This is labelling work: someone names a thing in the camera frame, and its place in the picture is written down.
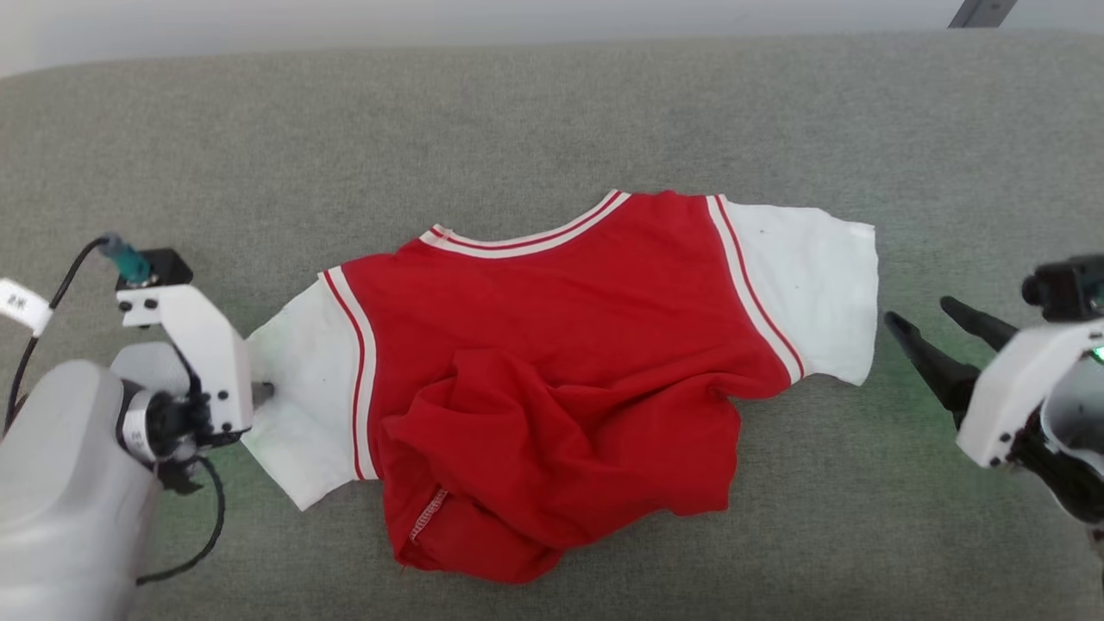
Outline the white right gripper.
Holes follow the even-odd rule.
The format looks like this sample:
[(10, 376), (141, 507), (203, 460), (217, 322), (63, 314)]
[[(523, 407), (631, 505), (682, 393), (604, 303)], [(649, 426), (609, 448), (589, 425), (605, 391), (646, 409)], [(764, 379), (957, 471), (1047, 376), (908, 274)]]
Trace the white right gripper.
[(958, 448), (979, 467), (992, 467), (1010, 452), (1002, 434), (1016, 436), (1061, 378), (1085, 354), (1104, 346), (1104, 319), (1048, 323), (1019, 333), (960, 299), (943, 296), (940, 305), (963, 331), (999, 351), (985, 369), (951, 358), (894, 310), (884, 315), (884, 326), (951, 413)]

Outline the red and white shirt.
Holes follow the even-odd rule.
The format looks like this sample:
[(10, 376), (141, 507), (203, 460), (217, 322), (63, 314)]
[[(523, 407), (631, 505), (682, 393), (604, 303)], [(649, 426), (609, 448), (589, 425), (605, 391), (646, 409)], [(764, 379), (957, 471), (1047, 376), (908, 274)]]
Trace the red and white shirt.
[(526, 583), (655, 512), (726, 511), (737, 400), (875, 354), (875, 228), (611, 191), (486, 242), (436, 225), (336, 265), (248, 338), (243, 436), (299, 511), (379, 482), (399, 564)]

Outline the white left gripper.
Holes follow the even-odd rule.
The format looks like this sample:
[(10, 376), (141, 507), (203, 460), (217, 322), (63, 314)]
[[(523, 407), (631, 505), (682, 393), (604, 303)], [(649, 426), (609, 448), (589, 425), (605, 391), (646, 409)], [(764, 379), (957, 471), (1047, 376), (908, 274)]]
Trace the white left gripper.
[(192, 285), (121, 288), (123, 326), (159, 325), (164, 343), (132, 343), (116, 356), (116, 376), (138, 386), (123, 417), (127, 449), (226, 448), (253, 427), (254, 406), (274, 385), (251, 382), (246, 343)]

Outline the grey metal bar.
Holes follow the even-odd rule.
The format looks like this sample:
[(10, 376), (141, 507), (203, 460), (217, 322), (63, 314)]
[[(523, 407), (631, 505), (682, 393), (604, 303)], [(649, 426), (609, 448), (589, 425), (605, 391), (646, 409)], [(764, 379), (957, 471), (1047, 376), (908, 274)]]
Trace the grey metal bar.
[(1001, 27), (1018, 0), (962, 0), (949, 28), (998, 28)]

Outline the grey fabric sofa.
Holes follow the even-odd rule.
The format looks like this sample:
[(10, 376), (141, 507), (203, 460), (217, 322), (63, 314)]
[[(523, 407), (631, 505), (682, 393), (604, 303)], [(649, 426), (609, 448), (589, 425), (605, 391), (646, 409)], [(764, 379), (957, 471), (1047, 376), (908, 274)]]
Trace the grey fabric sofa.
[[(878, 231), (880, 306), (972, 364), (953, 295), (1026, 326), (1034, 265), (1104, 251), (1104, 35), (945, 30), (631, 46), (131, 60), (0, 78), (0, 278), (91, 236), (172, 245), (250, 333), (434, 224), (505, 240), (608, 190), (817, 207)], [(402, 569), (379, 488), (296, 511), (217, 449), (229, 515), (134, 621), (1104, 621), (1087, 536), (975, 467), (880, 333), (861, 388), (744, 404), (731, 508), (655, 515), (527, 586)]]

